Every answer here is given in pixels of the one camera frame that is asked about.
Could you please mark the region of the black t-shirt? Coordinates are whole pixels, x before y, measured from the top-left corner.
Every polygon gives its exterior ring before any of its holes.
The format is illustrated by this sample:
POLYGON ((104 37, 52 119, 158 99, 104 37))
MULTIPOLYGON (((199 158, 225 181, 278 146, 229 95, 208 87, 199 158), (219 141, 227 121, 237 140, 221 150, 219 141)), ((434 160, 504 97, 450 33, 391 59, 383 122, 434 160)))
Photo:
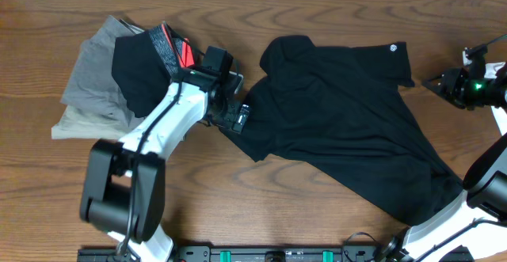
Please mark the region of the black t-shirt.
POLYGON ((281 36, 260 67, 246 125, 227 133, 252 160, 304 161, 410 226, 462 192, 398 91, 414 86, 405 42, 318 46, 281 36))

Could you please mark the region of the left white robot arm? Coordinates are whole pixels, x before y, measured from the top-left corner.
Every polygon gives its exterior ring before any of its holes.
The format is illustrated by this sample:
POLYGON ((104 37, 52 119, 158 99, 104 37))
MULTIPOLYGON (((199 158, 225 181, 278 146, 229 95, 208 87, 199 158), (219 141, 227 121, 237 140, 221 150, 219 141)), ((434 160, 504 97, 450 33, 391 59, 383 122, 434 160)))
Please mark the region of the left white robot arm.
POLYGON ((201 120, 240 132, 250 109, 235 100, 244 77, 185 69, 149 116, 117 142, 90 151, 80 216, 117 240, 114 249, 81 249, 79 261, 170 261, 174 243, 161 225, 166 162, 201 120))

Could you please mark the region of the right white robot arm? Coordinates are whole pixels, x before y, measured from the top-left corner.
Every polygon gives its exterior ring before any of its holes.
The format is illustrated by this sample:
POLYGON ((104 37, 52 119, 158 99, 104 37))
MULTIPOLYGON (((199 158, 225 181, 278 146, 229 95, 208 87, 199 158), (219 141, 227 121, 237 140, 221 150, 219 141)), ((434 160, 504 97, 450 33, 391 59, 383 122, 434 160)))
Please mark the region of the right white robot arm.
MULTIPOLYGON (((452 69, 423 86, 457 108, 506 106, 506 65, 452 69)), ((468 169, 463 191, 375 254, 377 261, 475 261, 506 250, 506 137, 468 169)))

